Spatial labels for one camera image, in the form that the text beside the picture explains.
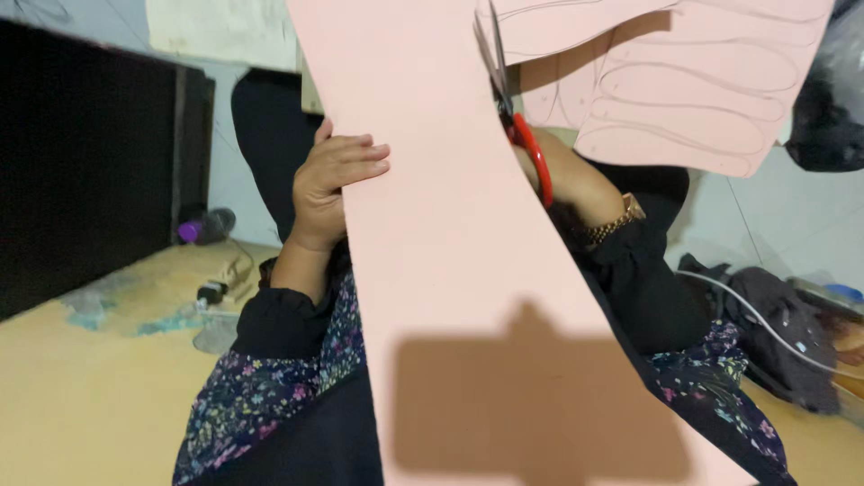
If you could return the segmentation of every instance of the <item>plastic bag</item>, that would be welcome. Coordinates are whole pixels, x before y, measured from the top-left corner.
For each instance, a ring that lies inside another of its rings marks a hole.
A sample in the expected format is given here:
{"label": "plastic bag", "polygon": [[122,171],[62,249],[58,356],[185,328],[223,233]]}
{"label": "plastic bag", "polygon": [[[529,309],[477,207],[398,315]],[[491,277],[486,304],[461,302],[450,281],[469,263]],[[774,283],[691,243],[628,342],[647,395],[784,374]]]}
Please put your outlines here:
{"label": "plastic bag", "polygon": [[793,108],[786,150],[805,170],[864,169],[864,2],[838,0]]}

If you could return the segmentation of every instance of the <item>yellow floor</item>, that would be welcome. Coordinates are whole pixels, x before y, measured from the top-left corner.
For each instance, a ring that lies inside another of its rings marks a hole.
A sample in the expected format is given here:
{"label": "yellow floor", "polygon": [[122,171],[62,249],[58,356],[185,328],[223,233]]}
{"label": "yellow floor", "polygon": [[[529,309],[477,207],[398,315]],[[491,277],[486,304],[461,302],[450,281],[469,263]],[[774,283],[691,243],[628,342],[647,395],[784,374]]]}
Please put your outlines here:
{"label": "yellow floor", "polygon": [[[257,262],[276,253],[246,247]],[[190,404],[216,356],[193,348],[198,329],[148,335],[140,324],[170,318],[236,254],[228,243],[176,247],[123,269],[95,330],[60,300],[0,323],[0,483],[170,484]],[[802,485],[864,484],[861,429],[745,390],[776,426]]]}
{"label": "yellow floor", "polygon": [[864,484],[864,430],[841,417],[821,417],[744,382],[744,391],[783,439],[789,471],[802,486]]}

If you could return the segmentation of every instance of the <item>woman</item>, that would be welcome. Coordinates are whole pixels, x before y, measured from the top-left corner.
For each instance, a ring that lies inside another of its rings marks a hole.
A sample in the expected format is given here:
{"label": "woman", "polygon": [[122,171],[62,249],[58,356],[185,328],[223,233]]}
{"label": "woman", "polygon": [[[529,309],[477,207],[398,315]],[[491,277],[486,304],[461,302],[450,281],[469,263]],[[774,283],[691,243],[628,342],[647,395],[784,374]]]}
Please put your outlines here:
{"label": "woman", "polygon": [[[313,131],[299,89],[254,71],[235,88],[238,141],[284,246],[261,265],[238,339],[194,401],[174,484],[383,483],[340,188],[384,174],[389,148],[332,137],[327,120]],[[536,134],[556,194],[550,218],[645,385],[763,484],[794,484],[779,438],[739,388],[734,327],[704,317],[663,261],[686,171],[591,164]],[[298,151],[308,153],[299,169],[285,162]]]}

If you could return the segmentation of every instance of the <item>pink paper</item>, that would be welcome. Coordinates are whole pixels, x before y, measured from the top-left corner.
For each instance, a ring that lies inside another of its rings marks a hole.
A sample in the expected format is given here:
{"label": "pink paper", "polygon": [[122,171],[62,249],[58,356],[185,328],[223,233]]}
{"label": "pink paper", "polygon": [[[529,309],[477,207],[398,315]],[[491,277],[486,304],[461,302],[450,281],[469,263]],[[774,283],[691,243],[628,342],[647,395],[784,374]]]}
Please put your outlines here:
{"label": "pink paper", "polygon": [[[488,0],[477,1],[481,18],[490,18]],[[495,10],[509,66],[576,47],[674,3],[677,0],[498,0]]]}
{"label": "pink paper", "polygon": [[594,87],[613,31],[520,69],[519,84],[525,119],[534,126],[562,126],[579,130],[588,115]]}
{"label": "pink paper", "polygon": [[682,0],[614,31],[588,109],[576,104],[587,97],[586,65],[545,84],[542,71],[523,69],[525,110],[558,125],[543,117],[555,99],[580,130],[575,148],[600,162],[749,177],[790,113],[831,5]]}
{"label": "pink paper", "polygon": [[526,181],[464,0],[288,0],[339,133],[388,484],[752,484],[644,388]]}

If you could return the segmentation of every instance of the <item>plastic bottle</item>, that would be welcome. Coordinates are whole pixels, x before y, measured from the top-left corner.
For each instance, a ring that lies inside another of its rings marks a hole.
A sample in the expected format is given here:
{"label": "plastic bottle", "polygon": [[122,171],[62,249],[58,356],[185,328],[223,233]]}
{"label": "plastic bottle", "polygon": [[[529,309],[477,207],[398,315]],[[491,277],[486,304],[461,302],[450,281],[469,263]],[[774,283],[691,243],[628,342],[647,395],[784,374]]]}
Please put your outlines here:
{"label": "plastic bottle", "polygon": [[237,217],[228,208],[208,211],[198,220],[187,221],[177,228],[180,239],[195,245],[209,245],[228,238]]}

